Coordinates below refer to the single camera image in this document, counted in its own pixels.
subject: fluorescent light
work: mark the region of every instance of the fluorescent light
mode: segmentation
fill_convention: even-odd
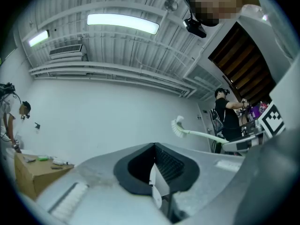
[[[159,24],[138,17],[120,14],[90,14],[88,25],[115,25],[134,28],[155,35]]]
[[[30,47],[34,46],[35,44],[40,43],[41,41],[45,40],[49,38],[49,31],[43,31],[40,34],[38,34],[37,36],[35,36],[32,40],[29,41],[29,45]]]

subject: black shirt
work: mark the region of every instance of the black shirt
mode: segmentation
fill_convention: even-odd
[[[220,120],[224,124],[224,130],[228,128],[240,128],[239,118],[236,115],[233,109],[226,108],[226,104],[229,103],[225,98],[219,98],[216,100],[216,111],[220,117]]]

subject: person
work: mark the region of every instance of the person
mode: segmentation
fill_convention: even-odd
[[[189,0],[189,4],[197,20],[219,21],[232,18],[244,5],[260,6],[268,16],[276,42],[288,60],[292,62],[298,54],[300,43],[295,29],[274,0]]]
[[[12,147],[15,151],[21,153],[19,145],[16,144],[14,138],[14,123],[17,120],[20,120],[22,115],[28,116],[31,106],[27,101],[20,104],[15,94],[9,94],[3,98],[2,107],[1,113],[3,113],[3,121],[7,136],[11,140]]]
[[[223,122],[224,128],[222,130],[222,134],[225,139],[231,141],[242,137],[239,118],[234,109],[246,108],[249,106],[249,103],[229,102],[226,99],[226,92],[223,88],[218,88],[215,91],[215,98],[215,109],[219,115],[220,120]]]

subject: man in black shirt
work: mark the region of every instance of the man in black shirt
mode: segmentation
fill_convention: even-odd
[[[247,106],[249,106],[249,103],[229,102],[226,99],[225,90],[223,88],[218,88],[215,91],[215,98],[216,98],[216,111],[220,117],[220,120],[223,122],[224,125],[224,128],[222,130],[223,136],[228,141],[242,137],[239,118],[236,115],[234,109],[246,108]]]

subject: purple object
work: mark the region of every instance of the purple object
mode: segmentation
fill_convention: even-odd
[[[254,119],[258,118],[261,115],[260,112],[259,112],[259,106],[255,106],[255,107],[251,108],[250,112],[251,112],[251,115]]]

